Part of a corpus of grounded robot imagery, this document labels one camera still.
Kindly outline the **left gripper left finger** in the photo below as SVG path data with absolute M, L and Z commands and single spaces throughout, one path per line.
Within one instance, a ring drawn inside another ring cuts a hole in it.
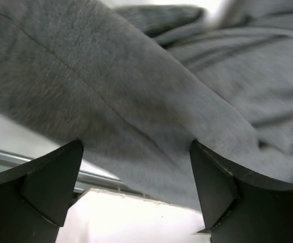
M 55 242 L 72 202 L 83 144 L 72 141 L 0 173 L 0 242 Z

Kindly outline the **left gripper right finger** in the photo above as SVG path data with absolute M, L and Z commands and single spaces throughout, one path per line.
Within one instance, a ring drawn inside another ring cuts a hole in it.
M 293 184 L 247 169 L 197 141 L 190 158 L 212 243 L 293 243 Z

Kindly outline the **grey shorts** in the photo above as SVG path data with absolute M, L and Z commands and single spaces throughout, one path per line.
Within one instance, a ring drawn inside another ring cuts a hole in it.
M 293 183 L 293 1 L 240 1 L 214 30 L 195 7 L 0 1 L 0 114 L 183 207 L 194 140 Z

